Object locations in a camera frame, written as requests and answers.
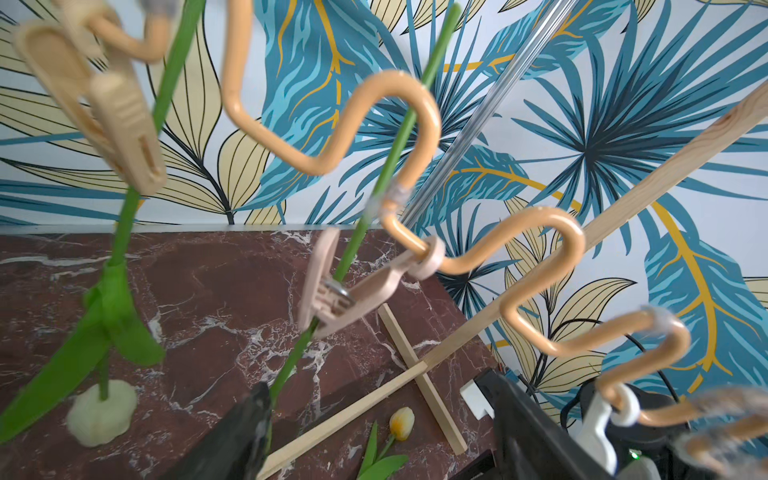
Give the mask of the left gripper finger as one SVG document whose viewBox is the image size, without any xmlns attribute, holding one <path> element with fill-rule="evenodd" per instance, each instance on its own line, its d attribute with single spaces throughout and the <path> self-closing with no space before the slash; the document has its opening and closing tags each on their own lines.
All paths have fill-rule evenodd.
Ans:
<svg viewBox="0 0 768 480">
<path fill-rule="evenodd" d="M 163 479 L 254 479 L 267 458 L 271 425 L 269 386 L 253 386 Z"/>
</svg>

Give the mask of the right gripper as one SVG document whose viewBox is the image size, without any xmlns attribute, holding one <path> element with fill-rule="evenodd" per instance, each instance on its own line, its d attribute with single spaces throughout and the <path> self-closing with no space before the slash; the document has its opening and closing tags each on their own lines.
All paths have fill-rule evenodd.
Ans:
<svg viewBox="0 0 768 480">
<path fill-rule="evenodd" d="M 555 425 L 523 390 L 487 369 L 461 389 L 475 416 L 493 420 L 495 447 L 455 479 L 610 479 L 611 474 Z"/>
</svg>

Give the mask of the orange cream tulip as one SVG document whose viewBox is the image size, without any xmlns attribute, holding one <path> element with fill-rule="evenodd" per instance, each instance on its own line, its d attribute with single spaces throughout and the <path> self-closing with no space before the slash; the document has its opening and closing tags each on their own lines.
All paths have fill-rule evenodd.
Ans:
<svg viewBox="0 0 768 480">
<path fill-rule="evenodd" d="M 371 428 L 363 461 L 358 472 L 358 479 L 388 479 L 400 470 L 408 461 L 407 455 L 387 453 L 396 442 L 405 442 L 411 435 L 415 424 L 415 415 L 410 407 L 398 409 L 389 419 L 389 434 L 384 445 L 378 447 L 378 423 Z"/>
</svg>

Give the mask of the cream white tulip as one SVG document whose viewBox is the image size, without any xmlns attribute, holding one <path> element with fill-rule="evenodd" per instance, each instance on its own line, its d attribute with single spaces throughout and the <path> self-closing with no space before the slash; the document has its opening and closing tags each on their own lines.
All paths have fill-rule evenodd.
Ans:
<svg viewBox="0 0 768 480">
<path fill-rule="evenodd" d="M 146 1 L 142 38 L 127 34 L 103 1 L 62 1 L 60 21 L 22 25 L 21 59 L 127 192 L 112 252 L 86 292 L 72 333 L 1 415 L 10 441 L 69 396 L 72 434 L 85 446 L 110 442 L 129 427 L 135 389 L 109 376 L 112 352 L 138 366 L 160 363 L 164 349 L 135 309 L 126 251 L 139 200 L 167 180 L 159 135 L 204 10 L 201 1 Z"/>
</svg>

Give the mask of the curved wooden clip hanger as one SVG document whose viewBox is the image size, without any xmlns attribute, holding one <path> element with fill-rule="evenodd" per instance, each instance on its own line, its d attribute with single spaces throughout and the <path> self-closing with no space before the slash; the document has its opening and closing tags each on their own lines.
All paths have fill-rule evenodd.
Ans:
<svg viewBox="0 0 768 480">
<path fill-rule="evenodd" d="M 543 3 L 500 30 L 475 63 L 406 62 L 374 4 L 362 1 L 231 1 L 223 66 L 211 63 L 200 1 L 145 1 L 145 36 L 132 37 L 110 1 L 5 1 L 1 123 L 18 143 L 51 155 L 65 149 L 103 169 L 28 163 L 31 183 L 5 182 L 1 221 L 21 212 L 109 219 L 122 198 L 113 251 L 87 307 L 126 301 L 125 265 L 139 202 L 154 197 L 233 216 L 274 213 L 351 153 L 378 162 L 368 221 L 382 219 L 402 245 L 422 250 L 395 216 L 435 164 L 450 157 L 479 99 L 520 65 L 542 36 Z M 692 168 L 718 170 L 721 151 L 767 149 L 762 119 L 706 136 L 729 98 L 767 75 L 767 26 L 737 30 L 763 1 L 702 1 L 689 18 L 666 2 L 642 46 L 644 1 L 579 1 L 526 69 L 562 109 L 538 104 L 533 134 L 571 149 L 569 166 L 543 185 L 587 225 L 588 249 L 619 232 L 632 239 L 635 213 L 649 237 L 649 297 L 693 330 L 689 353 L 670 367 L 690 389 L 767 383 L 767 313 L 738 269 L 702 242 L 669 191 L 714 187 Z"/>
</svg>

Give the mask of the pink tulip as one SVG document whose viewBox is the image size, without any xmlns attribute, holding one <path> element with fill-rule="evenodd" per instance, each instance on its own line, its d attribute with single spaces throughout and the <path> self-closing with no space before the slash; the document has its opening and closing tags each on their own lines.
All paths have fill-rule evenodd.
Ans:
<svg viewBox="0 0 768 480">
<path fill-rule="evenodd" d="M 422 74 L 421 82 L 425 88 L 429 88 L 437 76 L 439 63 L 442 61 L 445 51 L 447 50 L 449 40 L 455 30 L 456 25 L 459 22 L 460 15 L 461 8 L 458 5 L 451 6 L 447 11 L 440 34 L 436 40 L 435 46 L 430 54 L 430 58 Z M 409 135 L 416 125 L 416 122 L 417 114 L 412 108 L 409 108 L 404 116 L 403 123 L 397 132 L 387 160 L 385 161 L 379 178 L 374 186 L 371 199 L 368 202 L 368 207 L 371 207 L 374 212 L 363 213 L 361 218 L 355 224 L 355 228 L 349 244 L 345 248 L 338 267 L 331 277 L 330 292 L 332 294 L 337 294 L 340 298 L 343 298 L 347 293 L 343 285 L 344 277 L 349 271 L 352 261 L 355 259 L 360 245 L 362 244 L 362 241 L 364 240 L 367 231 L 374 220 L 374 214 L 378 211 L 375 203 L 384 194 L 385 189 L 389 186 L 394 175 L 396 161 L 400 158 L 400 155 L 406 146 L 407 139 L 409 138 Z M 277 406 L 281 391 L 283 390 L 293 369 L 297 366 L 299 359 L 306 351 L 308 345 L 310 344 L 313 336 L 321 324 L 322 321 L 319 318 L 312 316 L 306 326 L 301 326 L 301 335 L 297 339 L 291 353 L 285 361 L 285 364 L 281 368 L 275 381 L 270 387 L 272 407 Z"/>
</svg>

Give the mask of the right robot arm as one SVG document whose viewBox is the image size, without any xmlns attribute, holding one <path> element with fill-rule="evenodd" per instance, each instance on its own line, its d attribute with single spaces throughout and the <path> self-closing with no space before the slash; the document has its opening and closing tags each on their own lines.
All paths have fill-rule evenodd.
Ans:
<svg viewBox="0 0 768 480">
<path fill-rule="evenodd" d="M 617 472 L 608 474 L 576 444 L 562 423 L 555 423 L 515 380 L 487 369 L 470 383 L 494 415 L 495 447 L 455 474 L 456 479 L 713 479 L 715 475 L 683 462 L 672 437 L 687 433 L 672 427 L 608 425 Z"/>
</svg>

